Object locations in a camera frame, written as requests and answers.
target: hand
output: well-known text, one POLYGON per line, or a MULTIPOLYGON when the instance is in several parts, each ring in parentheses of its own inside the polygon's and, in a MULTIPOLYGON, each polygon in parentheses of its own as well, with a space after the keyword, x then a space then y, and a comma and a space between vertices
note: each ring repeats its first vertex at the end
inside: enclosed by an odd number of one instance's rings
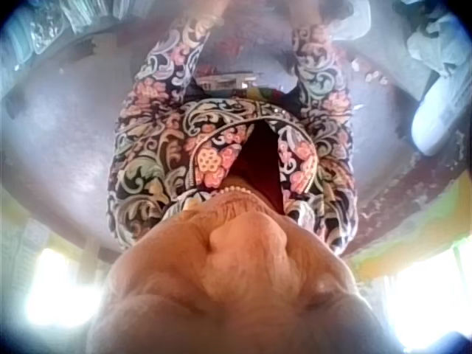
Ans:
POLYGON ((232 0, 197 0, 195 8, 199 13, 222 17, 232 0))
POLYGON ((293 27, 323 23, 322 16, 320 14, 320 0, 287 1, 293 27))

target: paisley pattern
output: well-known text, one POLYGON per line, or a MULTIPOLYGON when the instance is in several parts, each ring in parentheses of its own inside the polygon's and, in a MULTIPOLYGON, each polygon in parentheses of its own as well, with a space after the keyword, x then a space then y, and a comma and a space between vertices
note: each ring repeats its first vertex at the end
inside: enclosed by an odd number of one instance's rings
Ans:
POLYGON ((253 124, 279 136, 285 214, 341 253, 357 228, 350 100, 324 27, 294 31, 299 115, 238 97, 184 104, 213 23, 181 18, 150 51, 123 103, 108 184, 109 227, 123 248, 209 200, 253 124))

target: woman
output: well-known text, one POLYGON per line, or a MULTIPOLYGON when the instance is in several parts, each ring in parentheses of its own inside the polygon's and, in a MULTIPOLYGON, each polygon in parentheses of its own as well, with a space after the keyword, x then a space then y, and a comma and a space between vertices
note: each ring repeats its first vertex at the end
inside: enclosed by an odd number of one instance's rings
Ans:
POLYGON ((184 103, 228 2, 208 0, 177 20, 136 76, 117 125, 111 230, 127 248, 159 222, 237 187, 339 254, 357 225, 351 107, 316 1, 291 2, 298 94, 280 101, 292 101, 292 112, 238 97, 184 103))
POLYGON ((174 23, 125 101, 109 215, 133 247, 111 269, 88 351, 398 353, 333 253, 357 222, 350 102, 316 1, 290 2, 296 114, 183 103, 228 3, 174 23))

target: yellow wall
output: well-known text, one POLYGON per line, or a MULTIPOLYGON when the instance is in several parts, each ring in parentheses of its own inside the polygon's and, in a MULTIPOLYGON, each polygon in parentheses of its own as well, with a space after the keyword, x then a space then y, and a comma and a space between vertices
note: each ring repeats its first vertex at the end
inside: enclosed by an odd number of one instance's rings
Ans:
POLYGON ((472 183, 464 172, 426 209, 412 215, 382 241, 347 260, 360 280, 396 274, 415 261, 448 249, 472 234, 472 183))
MULTIPOLYGON (((0 189, 0 232, 3 237, 19 237, 30 218, 34 218, 28 210, 22 207, 3 187, 0 189)), ((83 250, 61 236, 49 230, 46 244, 64 256, 79 261, 83 250)))

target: wrinkled skin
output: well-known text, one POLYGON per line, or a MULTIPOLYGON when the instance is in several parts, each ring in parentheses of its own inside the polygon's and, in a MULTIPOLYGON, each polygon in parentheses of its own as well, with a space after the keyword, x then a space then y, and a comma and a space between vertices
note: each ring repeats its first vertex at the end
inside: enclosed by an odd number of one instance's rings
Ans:
POLYGON ((384 353, 383 338, 350 270, 317 236, 257 196, 229 192, 122 255, 88 350, 384 353))

